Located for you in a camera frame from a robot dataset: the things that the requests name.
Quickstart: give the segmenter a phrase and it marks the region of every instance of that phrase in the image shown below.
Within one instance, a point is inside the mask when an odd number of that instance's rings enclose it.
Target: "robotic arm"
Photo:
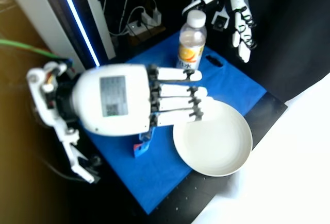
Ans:
[[[251,50],[256,47],[252,39],[251,28],[255,26],[249,7],[249,0],[196,0],[183,9],[186,15],[190,10],[199,9],[205,13],[217,7],[212,25],[214,30],[233,30],[232,46],[238,49],[238,56],[247,63],[250,59]]]
[[[205,88],[167,84],[198,81],[199,71],[114,64],[84,72],[75,84],[59,84],[56,78],[67,69],[67,63],[49,62],[32,68],[27,81],[39,115],[55,129],[72,171],[89,183],[95,177],[80,164],[87,158],[76,149],[79,131],[69,128],[68,121],[79,118],[90,132],[123,136],[212,115]]]

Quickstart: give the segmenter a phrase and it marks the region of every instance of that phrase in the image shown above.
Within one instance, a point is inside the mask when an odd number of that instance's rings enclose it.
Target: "plastic bottle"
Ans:
[[[191,10],[180,31],[177,68],[197,70],[206,41],[206,14]]]

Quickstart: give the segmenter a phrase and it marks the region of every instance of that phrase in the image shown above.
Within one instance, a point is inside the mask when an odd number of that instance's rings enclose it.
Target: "round plate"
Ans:
[[[236,172],[252,150],[252,134],[233,107],[213,100],[212,121],[178,124],[173,139],[180,157],[201,174],[221,177]]]

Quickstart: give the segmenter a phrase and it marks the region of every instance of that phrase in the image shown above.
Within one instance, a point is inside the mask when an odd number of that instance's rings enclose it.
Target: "gray label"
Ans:
[[[127,115],[125,77],[103,77],[100,86],[103,117]]]

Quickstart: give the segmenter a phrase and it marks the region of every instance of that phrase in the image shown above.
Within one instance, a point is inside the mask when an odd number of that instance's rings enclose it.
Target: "white bottle cap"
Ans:
[[[205,25],[206,14],[200,10],[191,10],[187,16],[187,23],[193,28],[200,28]]]

